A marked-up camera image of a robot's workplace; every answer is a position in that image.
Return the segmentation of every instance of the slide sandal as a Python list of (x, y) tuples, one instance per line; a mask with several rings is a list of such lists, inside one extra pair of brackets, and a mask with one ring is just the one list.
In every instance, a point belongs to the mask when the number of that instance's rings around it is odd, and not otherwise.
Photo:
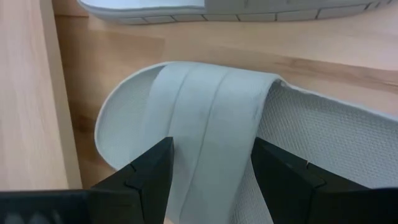
[(93, 15), (122, 24), (186, 21), (302, 21), (358, 14), (397, 0), (78, 0)]
[(289, 85), (280, 76), (167, 62), (126, 78), (98, 116), (115, 169), (166, 136), (175, 143), (174, 224), (272, 223), (250, 153), (258, 136), (370, 188), (398, 186), (398, 120)]

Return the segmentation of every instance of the wooden table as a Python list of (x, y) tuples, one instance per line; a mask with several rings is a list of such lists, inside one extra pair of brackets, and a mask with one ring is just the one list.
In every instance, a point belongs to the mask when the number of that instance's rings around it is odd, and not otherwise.
[(398, 4), (309, 22), (119, 26), (84, 15), (56, 22), (84, 187), (114, 172), (93, 142), (104, 99), (154, 63), (192, 60), (274, 72), (294, 85), (398, 116)]

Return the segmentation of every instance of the black plastic part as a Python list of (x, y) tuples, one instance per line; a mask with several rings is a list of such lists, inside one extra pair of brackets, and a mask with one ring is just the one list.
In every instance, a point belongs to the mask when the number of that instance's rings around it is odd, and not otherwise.
[(369, 189), (260, 138), (251, 160), (274, 224), (398, 221), (398, 189)]
[(173, 162), (165, 138), (89, 190), (0, 192), (0, 224), (161, 224)]

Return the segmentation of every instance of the white slide sandal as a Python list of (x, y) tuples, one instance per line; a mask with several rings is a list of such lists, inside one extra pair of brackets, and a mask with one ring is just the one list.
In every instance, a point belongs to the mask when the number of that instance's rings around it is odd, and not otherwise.
[(398, 120), (289, 85), (275, 74), (195, 62), (126, 78), (98, 116), (115, 169), (166, 136), (175, 143), (174, 224), (272, 223), (254, 177), (256, 136), (370, 188), (398, 186)]
[(187, 21), (302, 21), (350, 16), (397, 0), (77, 0), (93, 15), (122, 24)]

